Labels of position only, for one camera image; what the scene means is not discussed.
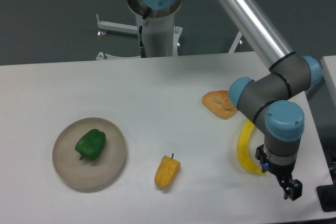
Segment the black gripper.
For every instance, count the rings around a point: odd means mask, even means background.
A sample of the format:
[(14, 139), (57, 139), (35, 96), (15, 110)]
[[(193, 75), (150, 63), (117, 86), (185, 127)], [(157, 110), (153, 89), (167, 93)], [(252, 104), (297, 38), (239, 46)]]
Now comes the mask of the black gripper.
[(279, 186), (283, 189), (284, 200), (295, 201), (302, 196), (302, 183), (293, 179), (292, 171), (295, 167), (295, 154), (277, 156), (269, 151), (265, 145), (257, 147), (255, 158), (260, 162), (263, 173), (270, 172), (276, 176)]

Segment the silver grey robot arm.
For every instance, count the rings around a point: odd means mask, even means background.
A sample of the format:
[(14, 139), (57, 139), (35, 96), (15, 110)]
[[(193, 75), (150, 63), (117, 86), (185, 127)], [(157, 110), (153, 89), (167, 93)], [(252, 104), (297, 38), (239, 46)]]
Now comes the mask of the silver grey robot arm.
[[(181, 1), (128, 0), (139, 16), (136, 34), (142, 58), (173, 54), (172, 25), (167, 29), (162, 25), (146, 29), (145, 22), (173, 14)], [(296, 200), (302, 194), (302, 183), (292, 177), (292, 171), (305, 117), (302, 108), (290, 99), (320, 81), (321, 67), (312, 57), (298, 56), (254, 0), (217, 1), (269, 70), (258, 81), (237, 79), (230, 86), (228, 97), (265, 136), (263, 145), (256, 149), (262, 172), (275, 175), (285, 199)]]

